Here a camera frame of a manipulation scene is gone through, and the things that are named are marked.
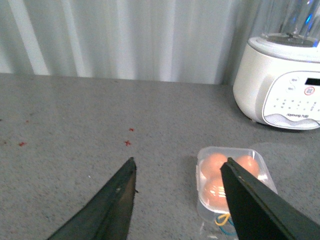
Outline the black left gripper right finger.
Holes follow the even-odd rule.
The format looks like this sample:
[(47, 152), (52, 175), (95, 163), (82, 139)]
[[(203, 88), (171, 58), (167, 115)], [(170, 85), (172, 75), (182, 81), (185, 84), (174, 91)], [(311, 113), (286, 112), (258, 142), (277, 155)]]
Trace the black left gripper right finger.
[(221, 169), (227, 205), (240, 240), (318, 240), (320, 226), (231, 157)]

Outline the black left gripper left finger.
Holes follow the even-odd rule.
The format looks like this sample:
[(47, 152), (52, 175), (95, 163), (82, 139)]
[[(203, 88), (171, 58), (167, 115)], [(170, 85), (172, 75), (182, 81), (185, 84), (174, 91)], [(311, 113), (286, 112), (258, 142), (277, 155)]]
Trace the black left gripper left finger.
[(130, 157), (93, 198), (50, 240), (126, 240), (136, 193), (137, 166)]

